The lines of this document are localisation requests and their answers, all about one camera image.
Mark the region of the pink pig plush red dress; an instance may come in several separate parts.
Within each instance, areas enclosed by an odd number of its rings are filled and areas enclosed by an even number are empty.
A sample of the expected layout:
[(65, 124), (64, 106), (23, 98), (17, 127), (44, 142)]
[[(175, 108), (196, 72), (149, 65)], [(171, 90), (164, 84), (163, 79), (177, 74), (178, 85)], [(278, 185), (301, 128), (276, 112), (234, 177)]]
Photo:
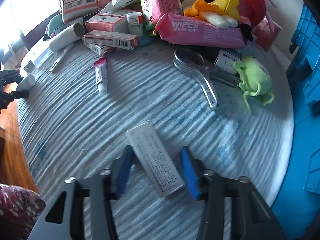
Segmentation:
[(270, 6), (276, 7), (272, 0), (239, 0), (237, 7), (241, 16), (239, 27), (243, 37), (253, 41), (252, 30), (266, 18), (270, 31), (274, 31), (274, 23), (268, 9)]

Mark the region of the pink long medicine box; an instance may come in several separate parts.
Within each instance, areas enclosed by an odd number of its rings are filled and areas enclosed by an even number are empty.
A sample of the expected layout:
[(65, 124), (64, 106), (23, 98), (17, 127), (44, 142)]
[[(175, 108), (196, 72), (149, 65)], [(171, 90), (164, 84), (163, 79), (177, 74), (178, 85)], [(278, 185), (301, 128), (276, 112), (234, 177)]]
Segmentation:
[(140, 45), (139, 37), (113, 31), (93, 30), (83, 36), (86, 43), (133, 50)]

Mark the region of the white tube with cap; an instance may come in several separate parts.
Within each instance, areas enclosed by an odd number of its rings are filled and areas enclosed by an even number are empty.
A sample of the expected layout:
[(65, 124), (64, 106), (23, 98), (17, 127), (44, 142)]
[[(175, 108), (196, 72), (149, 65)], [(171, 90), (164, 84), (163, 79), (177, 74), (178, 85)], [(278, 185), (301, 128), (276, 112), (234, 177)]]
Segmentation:
[(16, 87), (16, 91), (29, 91), (36, 84), (36, 79), (33, 74), (29, 73), (26, 77), (22, 79), (22, 81)]

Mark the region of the metal clamp tool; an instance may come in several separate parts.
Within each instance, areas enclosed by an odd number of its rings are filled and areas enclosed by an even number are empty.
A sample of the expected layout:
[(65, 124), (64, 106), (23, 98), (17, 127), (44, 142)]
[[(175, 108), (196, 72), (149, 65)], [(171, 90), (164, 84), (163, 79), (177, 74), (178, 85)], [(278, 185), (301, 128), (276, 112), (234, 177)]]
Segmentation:
[(186, 76), (196, 81), (208, 101), (211, 110), (217, 109), (217, 93), (212, 81), (232, 88), (239, 86), (241, 80), (237, 76), (210, 63), (200, 53), (186, 47), (177, 47), (174, 51), (174, 66)]

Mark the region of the blue plastic storage crate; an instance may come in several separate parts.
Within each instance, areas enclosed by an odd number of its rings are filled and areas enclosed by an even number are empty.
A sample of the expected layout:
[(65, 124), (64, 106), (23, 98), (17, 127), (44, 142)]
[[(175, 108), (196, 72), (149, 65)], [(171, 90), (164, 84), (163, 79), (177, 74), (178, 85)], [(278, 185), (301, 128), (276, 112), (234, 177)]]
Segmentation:
[(308, 156), (305, 191), (319, 194), (319, 24), (303, 5), (289, 52), (296, 51), (287, 70), (295, 124), (296, 150)]

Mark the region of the green one-eyed monster plush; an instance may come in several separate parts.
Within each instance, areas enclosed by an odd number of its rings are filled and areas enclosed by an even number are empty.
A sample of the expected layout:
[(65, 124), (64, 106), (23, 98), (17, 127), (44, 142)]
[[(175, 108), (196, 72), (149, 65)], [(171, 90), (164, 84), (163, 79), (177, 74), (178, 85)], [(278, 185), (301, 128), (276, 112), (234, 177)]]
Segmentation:
[(243, 91), (243, 99), (250, 112), (248, 96), (258, 97), (263, 107), (274, 101), (271, 76), (256, 57), (245, 56), (241, 61), (234, 62), (233, 67), (240, 76), (239, 88)]

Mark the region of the pink white tissue box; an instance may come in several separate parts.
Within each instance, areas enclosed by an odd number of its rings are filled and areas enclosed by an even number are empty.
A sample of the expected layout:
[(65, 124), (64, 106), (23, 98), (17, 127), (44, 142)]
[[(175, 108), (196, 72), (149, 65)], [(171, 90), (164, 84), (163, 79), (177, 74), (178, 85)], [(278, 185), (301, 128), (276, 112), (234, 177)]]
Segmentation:
[(153, 30), (167, 13), (182, 15), (180, 0), (140, 0), (146, 30)]

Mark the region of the pink ointment tube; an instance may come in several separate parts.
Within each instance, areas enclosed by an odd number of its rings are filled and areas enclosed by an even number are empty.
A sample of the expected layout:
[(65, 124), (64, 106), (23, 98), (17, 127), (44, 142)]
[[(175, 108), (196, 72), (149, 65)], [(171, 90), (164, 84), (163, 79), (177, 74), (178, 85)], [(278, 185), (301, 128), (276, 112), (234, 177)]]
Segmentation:
[(94, 63), (95, 78), (98, 93), (101, 96), (108, 94), (107, 58), (101, 57)]

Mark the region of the yellow duck plush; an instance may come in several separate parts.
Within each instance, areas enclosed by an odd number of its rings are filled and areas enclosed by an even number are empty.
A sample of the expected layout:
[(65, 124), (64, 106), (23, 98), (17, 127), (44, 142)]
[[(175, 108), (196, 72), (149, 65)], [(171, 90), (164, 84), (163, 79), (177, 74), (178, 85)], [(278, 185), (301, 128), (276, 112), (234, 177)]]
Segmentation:
[(240, 0), (184, 0), (183, 15), (205, 21), (217, 28), (237, 28), (241, 15)]

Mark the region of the white printed medicine box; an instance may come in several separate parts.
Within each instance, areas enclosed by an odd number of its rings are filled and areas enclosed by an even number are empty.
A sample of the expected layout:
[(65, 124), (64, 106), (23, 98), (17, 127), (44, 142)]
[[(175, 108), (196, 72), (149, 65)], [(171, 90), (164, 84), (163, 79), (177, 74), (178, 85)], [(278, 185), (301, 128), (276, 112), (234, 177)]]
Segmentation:
[(160, 198), (184, 187), (184, 181), (150, 122), (126, 131), (130, 146)]

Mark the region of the pink wipes pack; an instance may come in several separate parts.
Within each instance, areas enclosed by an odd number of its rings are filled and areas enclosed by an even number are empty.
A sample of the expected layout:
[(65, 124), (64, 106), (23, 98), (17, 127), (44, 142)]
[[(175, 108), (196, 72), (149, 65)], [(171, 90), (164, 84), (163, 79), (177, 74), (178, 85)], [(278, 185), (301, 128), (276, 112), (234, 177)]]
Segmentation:
[(175, 45), (232, 49), (246, 46), (239, 28), (219, 29), (207, 22), (175, 14), (164, 14), (153, 33)]

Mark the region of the pink tissue pack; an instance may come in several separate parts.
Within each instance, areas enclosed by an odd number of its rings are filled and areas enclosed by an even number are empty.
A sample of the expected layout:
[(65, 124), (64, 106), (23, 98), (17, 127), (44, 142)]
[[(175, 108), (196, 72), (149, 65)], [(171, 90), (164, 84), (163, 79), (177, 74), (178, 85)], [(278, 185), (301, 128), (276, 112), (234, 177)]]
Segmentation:
[(271, 31), (267, 18), (264, 18), (254, 29), (254, 42), (264, 51), (269, 51), (282, 31), (282, 27), (273, 21), (274, 30)]

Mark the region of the cardboard paper roll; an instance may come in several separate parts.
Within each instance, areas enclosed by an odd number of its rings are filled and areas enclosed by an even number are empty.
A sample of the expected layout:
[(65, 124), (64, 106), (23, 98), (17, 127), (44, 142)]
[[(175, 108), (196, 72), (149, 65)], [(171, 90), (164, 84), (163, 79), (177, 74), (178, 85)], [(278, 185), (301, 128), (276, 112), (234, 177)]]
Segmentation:
[(85, 34), (85, 29), (82, 23), (75, 23), (62, 32), (54, 36), (49, 42), (49, 48), (51, 51), (58, 52), (63, 48), (66, 48), (71, 43), (82, 39)]

